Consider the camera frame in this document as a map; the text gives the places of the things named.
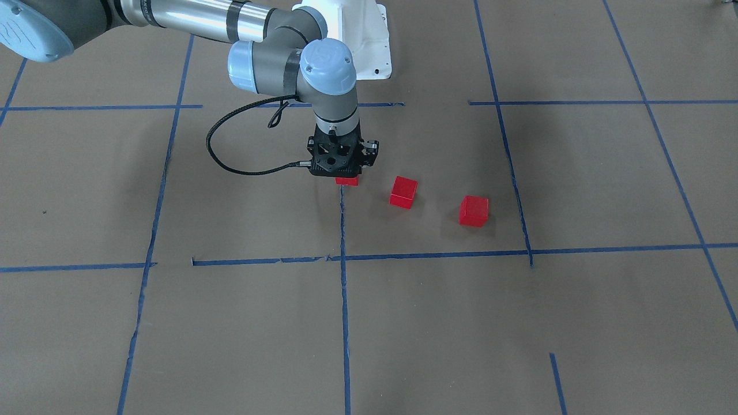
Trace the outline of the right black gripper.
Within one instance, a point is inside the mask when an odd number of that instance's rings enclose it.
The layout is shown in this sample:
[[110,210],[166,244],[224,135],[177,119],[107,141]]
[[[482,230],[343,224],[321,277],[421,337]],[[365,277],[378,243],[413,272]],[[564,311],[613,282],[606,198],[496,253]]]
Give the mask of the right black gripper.
[[316,130],[308,138],[307,150],[312,157],[307,166],[311,175],[357,177],[364,167],[374,165],[379,142],[363,140],[359,130],[341,136]]

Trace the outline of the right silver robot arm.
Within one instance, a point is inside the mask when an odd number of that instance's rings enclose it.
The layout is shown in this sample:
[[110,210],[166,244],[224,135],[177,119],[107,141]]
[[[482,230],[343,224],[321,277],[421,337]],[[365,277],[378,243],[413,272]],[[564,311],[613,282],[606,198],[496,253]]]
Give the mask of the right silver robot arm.
[[[263,176],[305,168],[314,176],[354,178],[373,166],[377,140],[362,137],[354,54],[330,36],[319,8],[299,3],[290,9],[253,1],[3,1],[2,45],[37,63],[71,56],[98,37],[123,27],[187,34],[229,47],[231,84],[262,96],[230,111],[206,132],[208,155],[220,168],[240,176]],[[263,171],[227,165],[214,149],[214,136],[237,115],[267,104],[277,109],[275,128],[290,103],[312,109],[308,160]]]

